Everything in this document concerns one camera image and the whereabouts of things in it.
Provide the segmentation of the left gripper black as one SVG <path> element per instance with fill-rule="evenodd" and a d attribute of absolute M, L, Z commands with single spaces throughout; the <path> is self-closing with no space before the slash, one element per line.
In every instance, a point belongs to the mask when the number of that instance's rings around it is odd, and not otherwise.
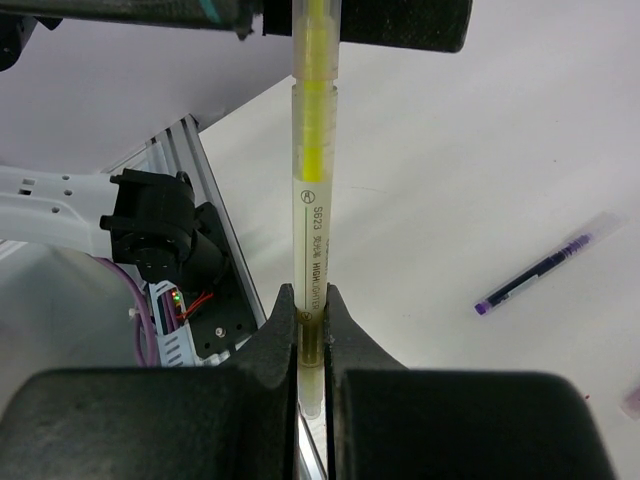
<path fill-rule="evenodd" d="M 74 19 L 232 31 L 244 39 L 252 32 L 253 19 L 260 14 L 260 3 L 237 0 L 5 0 L 1 3 L 1 12 L 0 68 L 4 72 L 19 60 L 37 25 L 53 31 L 62 23 L 61 19 Z"/>

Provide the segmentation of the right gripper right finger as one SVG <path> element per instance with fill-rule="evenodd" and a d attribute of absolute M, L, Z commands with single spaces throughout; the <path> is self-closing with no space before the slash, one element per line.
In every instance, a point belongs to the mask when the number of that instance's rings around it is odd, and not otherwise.
<path fill-rule="evenodd" d="M 333 479 L 611 479 L 580 393 L 541 372 L 403 366 L 328 289 L 325 381 Z"/>

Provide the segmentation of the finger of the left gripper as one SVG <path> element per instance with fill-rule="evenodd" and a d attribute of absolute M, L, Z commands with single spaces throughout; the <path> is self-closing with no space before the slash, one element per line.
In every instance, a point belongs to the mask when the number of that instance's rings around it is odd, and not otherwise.
<path fill-rule="evenodd" d="M 329 1 L 308 27 L 329 45 L 350 42 L 402 49 L 457 53 L 465 43 L 471 1 Z"/>

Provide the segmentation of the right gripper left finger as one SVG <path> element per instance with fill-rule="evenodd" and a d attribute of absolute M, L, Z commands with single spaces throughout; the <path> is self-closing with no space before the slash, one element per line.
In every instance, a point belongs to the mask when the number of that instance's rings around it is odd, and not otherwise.
<path fill-rule="evenodd" d="M 291 479 L 293 290 L 215 367 L 50 370 L 1 419 L 5 479 Z"/>

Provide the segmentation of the yellow pen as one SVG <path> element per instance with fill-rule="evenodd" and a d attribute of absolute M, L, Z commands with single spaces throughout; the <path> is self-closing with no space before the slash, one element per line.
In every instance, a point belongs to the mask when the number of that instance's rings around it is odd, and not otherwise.
<path fill-rule="evenodd" d="M 320 416 L 324 397 L 324 319 L 335 158 L 337 88 L 297 80 L 292 88 L 293 289 L 298 322 L 298 395 L 303 414 Z"/>

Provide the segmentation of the purple ink refill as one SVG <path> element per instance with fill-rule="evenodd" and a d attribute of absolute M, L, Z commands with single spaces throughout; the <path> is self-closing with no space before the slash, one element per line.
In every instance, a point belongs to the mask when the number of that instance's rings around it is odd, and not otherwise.
<path fill-rule="evenodd" d="M 474 305 L 474 311 L 480 316 L 487 315 L 563 263 L 569 261 L 572 257 L 581 253 L 594 242 L 595 235 L 593 233 L 581 233 L 571 238 L 555 251 L 544 256 L 541 260 L 480 299 Z"/>

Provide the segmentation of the red pink pen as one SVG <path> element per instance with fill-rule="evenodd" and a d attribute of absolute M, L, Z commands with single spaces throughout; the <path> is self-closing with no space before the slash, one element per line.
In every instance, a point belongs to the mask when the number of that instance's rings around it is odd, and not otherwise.
<path fill-rule="evenodd" d="M 637 386 L 629 391 L 621 404 L 623 411 L 631 418 L 638 419 L 640 416 L 640 387 Z"/>

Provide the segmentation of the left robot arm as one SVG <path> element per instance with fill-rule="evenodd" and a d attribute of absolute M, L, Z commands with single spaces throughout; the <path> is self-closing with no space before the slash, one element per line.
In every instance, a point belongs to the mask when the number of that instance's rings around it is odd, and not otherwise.
<path fill-rule="evenodd" d="M 331 192 L 339 46 L 343 42 L 456 53 L 471 17 L 468 1 L 5 1 L 1 66 L 20 58 L 37 26 L 65 19 L 182 29 L 252 32 L 293 40 L 293 178 L 315 200 Z M 137 267 L 148 282 L 200 292 L 227 263 L 205 235 L 185 173 L 126 170 L 63 175 L 1 171 L 1 236 Z"/>

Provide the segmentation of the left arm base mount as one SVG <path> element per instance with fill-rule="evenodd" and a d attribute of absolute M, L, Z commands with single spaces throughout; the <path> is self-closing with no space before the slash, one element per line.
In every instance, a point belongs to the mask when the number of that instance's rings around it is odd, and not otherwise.
<path fill-rule="evenodd" d="M 221 251 L 226 270 L 207 291 L 208 299 L 188 316 L 196 357 L 204 364 L 221 363 L 256 332 L 249 297 L 216 208 L 209 202 L 197 208 L 198 230 Z"/>

